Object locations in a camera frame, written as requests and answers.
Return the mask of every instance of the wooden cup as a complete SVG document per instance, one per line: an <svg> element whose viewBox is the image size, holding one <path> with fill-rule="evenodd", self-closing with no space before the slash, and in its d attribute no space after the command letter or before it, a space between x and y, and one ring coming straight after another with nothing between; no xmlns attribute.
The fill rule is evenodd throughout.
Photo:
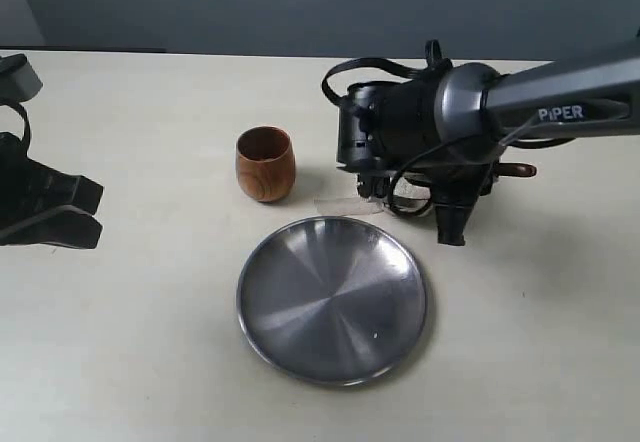
<svg viewBox="0 0 640 442"><path fill-rule="evenodd" d="M256 127L236 145L236 177L240 187L259 202L275 202L291 192L296 161L289 136L276 127Z"/></svg>

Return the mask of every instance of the stainless steel plate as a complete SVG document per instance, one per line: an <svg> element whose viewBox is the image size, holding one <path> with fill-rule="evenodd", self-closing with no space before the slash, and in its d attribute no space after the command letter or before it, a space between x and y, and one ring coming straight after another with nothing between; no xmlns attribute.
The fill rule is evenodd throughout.
<svg viewBox="0 0 640 442"><path fill-rule="evenodd" d="M238 284L240 325L267 362L312 382L378 377L414 347L427 296L413 257L364 222L315 217L251 254Z"/></svg>

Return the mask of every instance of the table surface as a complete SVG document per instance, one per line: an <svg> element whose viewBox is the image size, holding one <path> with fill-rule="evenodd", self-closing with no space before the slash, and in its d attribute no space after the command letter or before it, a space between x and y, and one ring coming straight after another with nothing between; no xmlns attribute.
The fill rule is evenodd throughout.
<svg viewBox="0 0 640 442"><path fill-rule="evenodd" d="M640 138L510 150L539 175L502 179L465 248L438 245L429 220L362 217L420 261L429 326L380 382L319 388L252 352L234 297L264 237L317 215L314 199L355 195L319 89L336 60L28 56L45 84L27 104L31 157L104 185L105 228L94 251L0 249L0 439L637 438ZM298 182L280 204L235 182L235 140L256 125L293 141Z"/></svg>

